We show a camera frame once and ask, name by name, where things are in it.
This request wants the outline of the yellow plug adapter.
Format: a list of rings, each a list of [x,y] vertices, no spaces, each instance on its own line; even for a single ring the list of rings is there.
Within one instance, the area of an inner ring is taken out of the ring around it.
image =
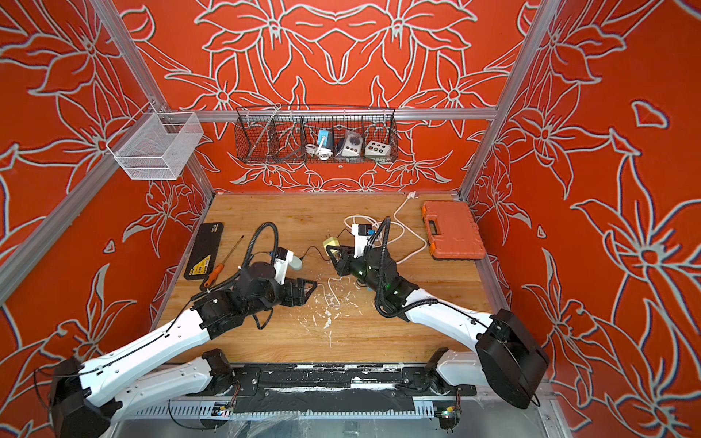
[[[339,240],[337,237],[328,237],[323,241],[322,245],[324,248],[329,246],[339,246]]]

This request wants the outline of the white bluetooth headset case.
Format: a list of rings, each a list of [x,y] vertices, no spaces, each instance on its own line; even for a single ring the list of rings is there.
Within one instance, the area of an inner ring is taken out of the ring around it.
[[[290,259],[290,262],[288,262],[288,267],[292,270],[299,271],[299,270],[302,270],[302,268],[303,268],[303,262],[299,257],[294,255]]]

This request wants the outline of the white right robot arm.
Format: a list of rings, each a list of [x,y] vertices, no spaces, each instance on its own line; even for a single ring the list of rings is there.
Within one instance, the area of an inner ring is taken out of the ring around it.
[[[439,299],[398,273],[385,249],[355,255],[350,246],[327,246],[337,274],[352,276],[374,292],[374,308],[385,319],[401,319],[440,332],[476,354],[446,350],[436,373],[451,386],[487,385],[510,405],[539,406],[537,390],[551,360],[517,315],[469,310]]]

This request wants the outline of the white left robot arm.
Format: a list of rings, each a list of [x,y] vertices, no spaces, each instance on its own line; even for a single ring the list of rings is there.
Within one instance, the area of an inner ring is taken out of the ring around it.
[[[177,317],[102,356],[71,356],[54,370],[49,419],[55,436],[100,437],[126,414],[181,395],[220,394],[235,381],[223,352],[165,369],[164,363],[275,307],[305,305],[315,280],[288,278],[285,262],[243,266],[225,283],[196,294]]]

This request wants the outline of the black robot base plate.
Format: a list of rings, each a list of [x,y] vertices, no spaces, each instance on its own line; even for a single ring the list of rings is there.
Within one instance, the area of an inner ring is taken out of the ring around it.
[[[228,414],[432,418],[478,394],[423,363],[237,363],[234,375],[221,395],[181,400],[225,406]]]

